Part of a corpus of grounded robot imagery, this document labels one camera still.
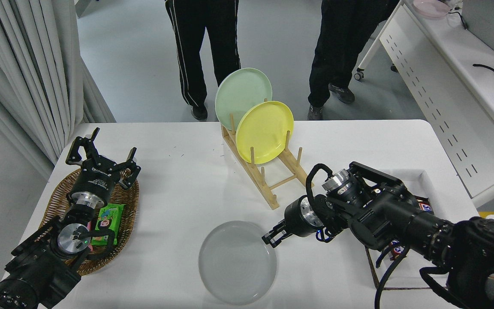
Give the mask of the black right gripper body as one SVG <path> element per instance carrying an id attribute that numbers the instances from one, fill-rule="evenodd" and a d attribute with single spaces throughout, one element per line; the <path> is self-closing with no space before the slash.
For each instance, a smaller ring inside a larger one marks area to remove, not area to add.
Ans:
<path id="1" fill-rule="evenodd" d="M 313 233 L 313 211 L 307 195 L 301 196 L 286 207 L 284 221 L 288 235 L 307 237 Z"/>

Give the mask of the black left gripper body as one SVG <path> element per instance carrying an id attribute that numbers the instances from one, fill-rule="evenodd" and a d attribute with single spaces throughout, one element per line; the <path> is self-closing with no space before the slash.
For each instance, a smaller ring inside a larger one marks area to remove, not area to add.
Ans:
<path id="1" fill-rule="evenodd" d="M 121 178 L 116 166 L 114 161 L 106 157 L 98 162 L 92 158 L 82 161 L 80 174 L 69 192 L 69 200 L 80 203 L 81 196 L 96 196 L 99 200 L 96 205 L 108 205 L 115 185 Z"/>

